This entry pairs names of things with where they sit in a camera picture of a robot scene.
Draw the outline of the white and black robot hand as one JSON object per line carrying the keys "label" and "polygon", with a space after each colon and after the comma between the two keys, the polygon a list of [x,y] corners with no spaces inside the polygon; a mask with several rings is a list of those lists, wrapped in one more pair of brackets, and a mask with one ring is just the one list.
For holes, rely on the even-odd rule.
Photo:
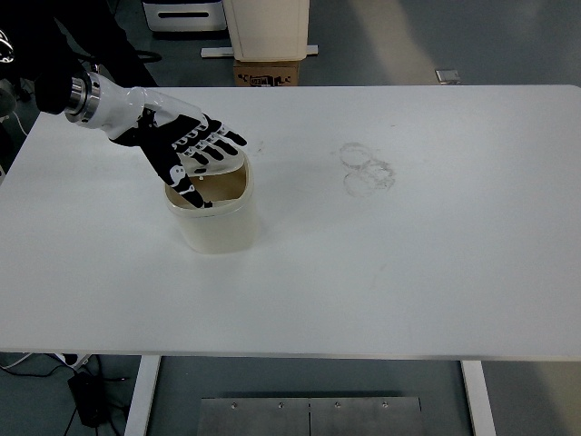
{"label": "white and black robot hand", "polygon": [[219,120],[152,88],[123,88],[98,74],[99,104],[91,123],[115,144],[137,146],[161,180],[195,208],[211,208],[196,190],[182,158],[199,166],[239,154],[246,140]]}

